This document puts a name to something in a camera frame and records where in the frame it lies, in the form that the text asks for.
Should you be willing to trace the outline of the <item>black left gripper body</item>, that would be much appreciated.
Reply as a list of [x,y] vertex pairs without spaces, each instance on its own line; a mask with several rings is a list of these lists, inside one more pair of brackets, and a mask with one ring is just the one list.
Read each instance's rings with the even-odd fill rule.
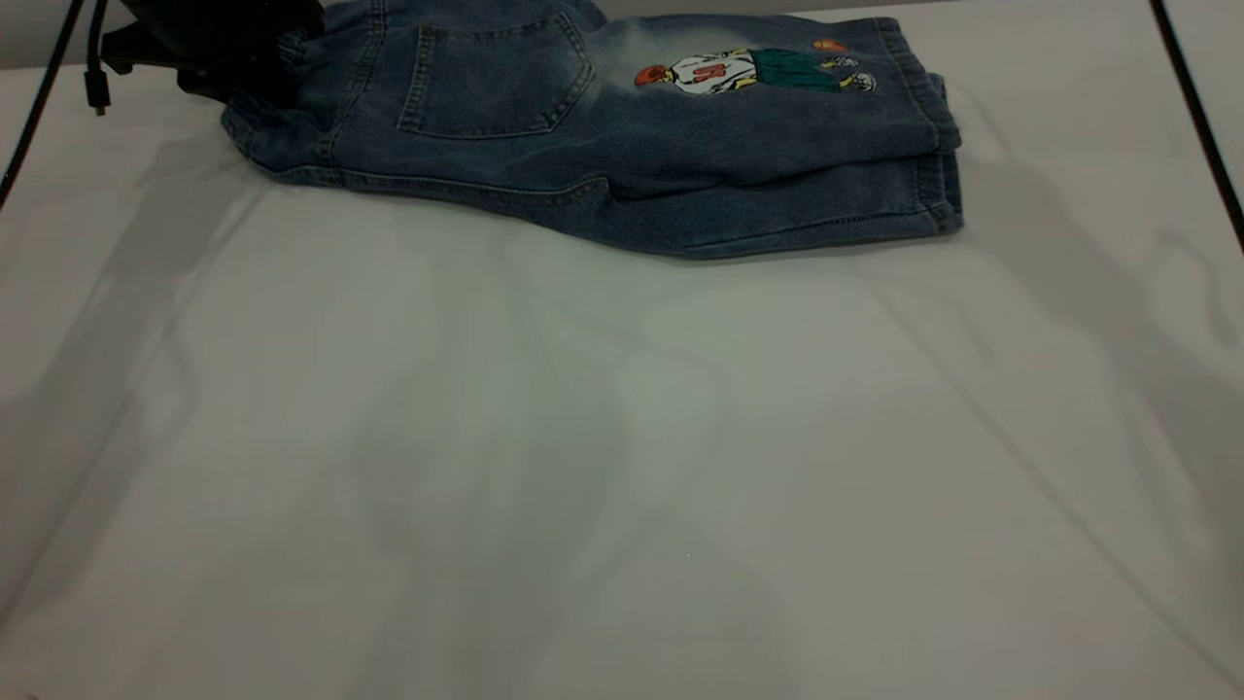
[[101,63],[116,75],[153,66],[178,88],[226,103],[245,93],[294,106],[296,86],[281,40],[323,34],[318,1],[124,1],[134,22],[101,35]]

